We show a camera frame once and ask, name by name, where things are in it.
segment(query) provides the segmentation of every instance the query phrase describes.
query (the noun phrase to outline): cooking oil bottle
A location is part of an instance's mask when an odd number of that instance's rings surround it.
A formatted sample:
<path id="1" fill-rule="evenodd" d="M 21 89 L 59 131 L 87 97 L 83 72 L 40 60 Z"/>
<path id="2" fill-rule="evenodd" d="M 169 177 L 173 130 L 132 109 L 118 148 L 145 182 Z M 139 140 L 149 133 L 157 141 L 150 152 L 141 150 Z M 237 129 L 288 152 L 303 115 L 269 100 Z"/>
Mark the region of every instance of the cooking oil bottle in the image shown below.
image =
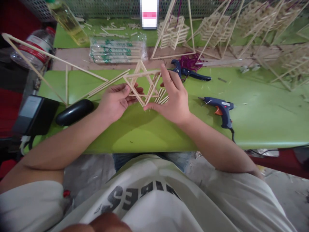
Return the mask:
<path id="1" fill-rule="evenodd" d="M 45 0 L 54 18 L 78 45 L 89 43 L 89 38 L 80 27 L 69 7 L 62 0 Z"/>

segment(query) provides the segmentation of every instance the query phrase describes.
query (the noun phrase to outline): water bottle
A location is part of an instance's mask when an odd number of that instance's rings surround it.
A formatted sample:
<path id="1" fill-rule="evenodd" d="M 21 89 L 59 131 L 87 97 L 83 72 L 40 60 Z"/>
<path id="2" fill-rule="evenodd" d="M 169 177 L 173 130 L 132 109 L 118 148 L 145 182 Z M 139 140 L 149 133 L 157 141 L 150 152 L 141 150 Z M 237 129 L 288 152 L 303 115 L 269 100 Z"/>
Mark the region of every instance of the water bottle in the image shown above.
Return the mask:
<path id="1" fill-rule="evenodd" d="M 32 32 L 32 34 L 27 38 L 25 42 L 49 53 L 52 50 L 54 38 L 55 30 L 51 27 L 47 27 L 46 29 L 36 30 Z M 48 56 L 38 51 L 35 51 L 25 45 L 20 45 L 18 49 L 37 70 L 41 70 L 48 60 Z M 11 59 L 17 64 L 27 69 L 30 68 L 25 62 L 25 60 L 21 58 L 21 56 L 16 51 L 11 53 Z"/>
<path id="2" fill-rule="evenodd" d="M 89 38 L 80 27 L 69 7 L 62 0 L 45 0 L 51 14 L 78 45 L 89 43 Z"/>

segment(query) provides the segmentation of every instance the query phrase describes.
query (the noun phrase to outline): jeans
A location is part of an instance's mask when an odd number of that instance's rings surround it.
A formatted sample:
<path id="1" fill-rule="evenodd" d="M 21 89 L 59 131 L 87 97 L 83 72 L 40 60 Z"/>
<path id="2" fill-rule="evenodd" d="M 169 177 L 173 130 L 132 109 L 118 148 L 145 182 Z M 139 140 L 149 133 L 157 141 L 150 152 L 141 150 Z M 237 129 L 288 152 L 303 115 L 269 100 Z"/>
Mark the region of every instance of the jeans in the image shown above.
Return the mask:
<path id="1" fill-rule="evenodd" d="M 116 172 L 124 166 L 128 161 L 136 158 L 143 154 L 153 154 L 157 155 L 164 160 L 171 161 L 175 164 L 182 172 L 186 171 L 190 158 L 192 157 L 192 152 L 157 152 L 157 153 L 120 153 L 113 154 L 113 159 L 115 163 Z"/>

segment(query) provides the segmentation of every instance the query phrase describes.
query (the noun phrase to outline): black power adapter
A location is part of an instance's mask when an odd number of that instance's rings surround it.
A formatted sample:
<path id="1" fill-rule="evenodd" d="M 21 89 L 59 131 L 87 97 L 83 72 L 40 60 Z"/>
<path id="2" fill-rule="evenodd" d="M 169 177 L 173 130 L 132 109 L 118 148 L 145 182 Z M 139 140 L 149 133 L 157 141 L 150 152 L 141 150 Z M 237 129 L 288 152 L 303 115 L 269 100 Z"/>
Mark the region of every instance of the black power adapter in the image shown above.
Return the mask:
<path id="1" fill-rule="evenodd" d="M 59 102 L 30 95 L 12 128 L 12 132 L 26 136 L 47 134 L 55 117 Z"/>

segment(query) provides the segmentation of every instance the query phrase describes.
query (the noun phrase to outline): blue pliers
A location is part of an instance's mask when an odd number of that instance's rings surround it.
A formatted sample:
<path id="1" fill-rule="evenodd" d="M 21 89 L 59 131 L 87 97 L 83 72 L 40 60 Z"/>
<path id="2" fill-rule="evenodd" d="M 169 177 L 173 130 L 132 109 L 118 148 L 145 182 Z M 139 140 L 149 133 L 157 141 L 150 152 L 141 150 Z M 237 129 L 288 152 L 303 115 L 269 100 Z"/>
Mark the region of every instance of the blue pliers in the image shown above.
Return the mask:
<path id="1" fill-rule="evenodd" d="M 178 60 L 172 60 L 172 64 L 176 66 L 173 69 L 173 72 L 178 73 L 182 82 L 185 82 L 188 76 L 196 78 L 196 79 L 201 80 L 201 81 L 211 81 L 211 77 L 209 77 L 209 76 L 203 76 L 203 75 L 197 74 L 196 72 L 191 71 L 189 69 L 181 68 L 180 62 Z"/>

